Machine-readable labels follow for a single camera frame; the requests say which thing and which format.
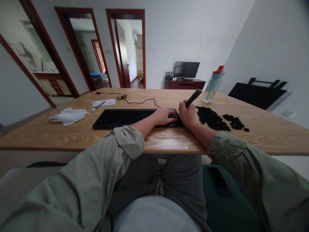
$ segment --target hand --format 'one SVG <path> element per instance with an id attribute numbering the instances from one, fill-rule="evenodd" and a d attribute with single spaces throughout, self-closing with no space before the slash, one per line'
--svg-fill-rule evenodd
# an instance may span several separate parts
<path id="1" fill-rule="evenodd" d="M 174 118 L 168 118 L 169 114 L 173 115 Z M 149 117 L 154 120 L 155 125 L 165 125 L 165 124 L 177 121 L 176 113 L 171 108 L 157 109 Z"/>
<path id="2" fill-rule="evenodd" d="M 179 103 L 178 114 L 182 121 L 182 123 L 189 128 L 192 124 L 196 122 L 195 120 L 195 105 L 190 104 L 188 108 L 186 108 L 185 103 L 187 100 L 184 100 Z"/>

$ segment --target pen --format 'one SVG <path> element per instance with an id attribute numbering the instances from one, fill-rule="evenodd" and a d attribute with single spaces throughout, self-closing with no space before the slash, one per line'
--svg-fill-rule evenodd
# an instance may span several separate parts
<path id="1" fill-rule="evenodd" d="M 99 108 L 101 105 L 103 105 L 105 103 L 105 101 L 104 102 L 102 102 L 101 104 L 99 104 L 97 107 L 93 107 L 91 110 L 96 110 L 97 108 Z"/>

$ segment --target crumpled tissue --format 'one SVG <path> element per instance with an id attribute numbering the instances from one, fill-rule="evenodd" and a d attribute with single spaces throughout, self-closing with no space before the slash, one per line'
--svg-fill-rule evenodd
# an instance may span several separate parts
<path id="1" fill-rule="evenodd" d="M 53 115 L 48 119 L 63 122 L 64 126 L 68 126 L 83 119 L 85 114 L 88 114 L 87 110 L 72 110 L 72 108 L 66 108 L 60 111 L 60 114 Z"/>
<path id="2" fill-rule="evenodd" d="M 104 104 L 102 104 L 101 106 L 114 105 L 114 104 L 116 103 L 116 99 L 94 101 L 94 102 L 91 102 L 91 103 L 92 103 L 92 107 L 97 107 L 97 106 L 100 105 L 102 102 L 104 102 Z"/>

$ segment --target water bottle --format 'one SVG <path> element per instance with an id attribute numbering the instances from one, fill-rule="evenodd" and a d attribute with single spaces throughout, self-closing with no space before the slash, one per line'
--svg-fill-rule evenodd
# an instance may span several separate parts
<path id="1" fill-rule="evenodd" d="M 212 99 L 214 98 L 217 89 L 219 88 L 222 77 L 225 74 L 223 71 L 224 66 L 221 65 L 219 66 L 217 71 L 214 71 L 212 73 L 212 76 L 206 86 L 206 91 L 205 91 L 205 98 L 201 99 L 202 102 L 211 102 Z"/>

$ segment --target phone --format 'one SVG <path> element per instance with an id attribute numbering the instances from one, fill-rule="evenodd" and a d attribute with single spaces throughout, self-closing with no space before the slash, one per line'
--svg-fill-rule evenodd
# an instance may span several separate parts
<path id="1" fill-rule="evenodd" d="M 197 89 L 194 94 L 189 98 L 189 100 L 186 102 L 186 108 L 189 107 L 189 105 L 202 93 L 202 90 Z"/>
<path id="2" fill-rule="evenodd" d="M 233 198 L 234 196 L 228 185 L 226 184 L 220 170 L 217 167 L 208 167 L 207 169 L 210 173 L 210 176 L 219 196 L 223 198 Z"/>

